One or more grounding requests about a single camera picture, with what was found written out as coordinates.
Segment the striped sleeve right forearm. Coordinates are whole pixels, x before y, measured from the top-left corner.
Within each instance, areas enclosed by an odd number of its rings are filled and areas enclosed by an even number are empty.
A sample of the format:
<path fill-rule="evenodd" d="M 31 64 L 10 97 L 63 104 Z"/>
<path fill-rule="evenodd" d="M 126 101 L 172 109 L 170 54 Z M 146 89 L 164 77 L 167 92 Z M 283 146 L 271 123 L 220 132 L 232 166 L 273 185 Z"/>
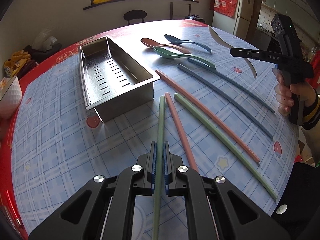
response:
<path fill-rule="evenodd" d="M 309 107 L 304 107 L 302 126 L 305 130 L 311 130 L 319 121 L 319 96 L 316 90 L 314 92 L 316 96 L 314 103 Z"/>

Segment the person's right hand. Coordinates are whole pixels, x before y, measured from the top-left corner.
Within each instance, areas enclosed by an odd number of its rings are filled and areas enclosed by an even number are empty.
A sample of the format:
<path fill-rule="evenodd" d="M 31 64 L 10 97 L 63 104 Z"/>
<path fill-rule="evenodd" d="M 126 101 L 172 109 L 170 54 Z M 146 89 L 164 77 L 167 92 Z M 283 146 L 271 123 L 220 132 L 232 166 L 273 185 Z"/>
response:
<path fill-rule="evenodd" d="M 285 86 L 284 78 L 281 72 L 276 68 L 272 69 L 273 74 L 278 81 L 274 87 L 276 93 L 276 100 L 279 102 L 278 111 L 281 115 L 287 116 L 294 106 L 293 96 L 300 97 L 305 107 L 310 107 L 318 99 L 317 92 L 307 82 L 291 84 L 289 87 Z"/>

